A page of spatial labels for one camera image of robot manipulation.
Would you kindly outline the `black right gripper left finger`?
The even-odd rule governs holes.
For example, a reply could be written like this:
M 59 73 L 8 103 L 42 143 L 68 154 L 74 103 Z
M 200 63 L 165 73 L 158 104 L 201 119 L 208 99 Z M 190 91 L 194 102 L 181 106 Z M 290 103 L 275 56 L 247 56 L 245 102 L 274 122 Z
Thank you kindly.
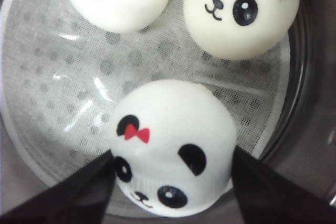
M 1 223 L 101 223 L 115 183 L 104 152 L 59 184 L 1 215 Z

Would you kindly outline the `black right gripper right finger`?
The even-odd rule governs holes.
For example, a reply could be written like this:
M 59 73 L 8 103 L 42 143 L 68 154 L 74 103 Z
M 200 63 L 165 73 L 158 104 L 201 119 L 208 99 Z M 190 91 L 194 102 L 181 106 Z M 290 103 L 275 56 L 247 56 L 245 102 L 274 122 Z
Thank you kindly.
M 235 147 L 233 189 L 244 223 L 335 223 L 335 207 Z

